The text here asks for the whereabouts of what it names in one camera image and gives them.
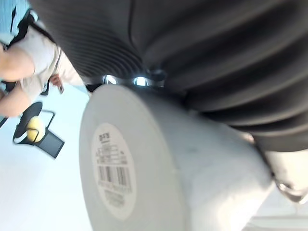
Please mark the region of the left robot hand black cloth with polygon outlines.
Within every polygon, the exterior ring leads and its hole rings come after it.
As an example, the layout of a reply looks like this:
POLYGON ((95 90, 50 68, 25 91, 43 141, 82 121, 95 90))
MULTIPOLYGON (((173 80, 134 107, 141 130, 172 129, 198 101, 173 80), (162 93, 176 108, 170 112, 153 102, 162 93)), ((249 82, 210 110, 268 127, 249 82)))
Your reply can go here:
POLYGON ((32 0, 92 90, 137 76, 250 134, 281 193, 308 200, 305 0, 32 0))

